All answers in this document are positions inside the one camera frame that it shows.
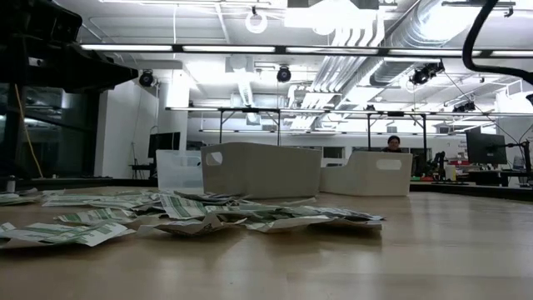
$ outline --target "bin handle cutout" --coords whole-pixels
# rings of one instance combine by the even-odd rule
[[[398,171],[401,169],[401,161],[397,159],[378,159],[376,161],[376,168],[387,171]]]
[[[222,165],[223,157],[220,152],[212,152],[206,155],[207,166],[220,166]]]

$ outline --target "plastic bin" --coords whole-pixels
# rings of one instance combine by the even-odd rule
[[[317,150],[229,142],[202,148],[205,192],[250,198],[318,194],[322,153]]]
[[[407,196],[412,155],[354,152],[343,167],[321,170],[320,191],[350,196]]]
[[[159,189],[201,188],[202,166],[199,156],[180,156],[177,150],[157,150]]]

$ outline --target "wooden table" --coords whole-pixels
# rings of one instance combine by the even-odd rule
[[[532,299],[533,207],[436,193],[320,195],[318,205],[387,217],[381,235],[228,230],[122,237],[94,248],[0,252],[0,298]],[[71,207],[0,207],[0,223]]]

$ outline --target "person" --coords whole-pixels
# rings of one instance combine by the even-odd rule
[[[382,152],[401,153],[400,138],[398,136],[390,136],[387,141],[388,146],[381,150]]]

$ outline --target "computer monitor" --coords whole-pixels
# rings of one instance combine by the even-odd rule
[[[506,138],[497,134],[466,133],[470,163],[507,164]]]
[[[150,145],[148,146],[148,158],[156,157],[156,150],[179,150],[180,133],[158,133],[150,135]]]

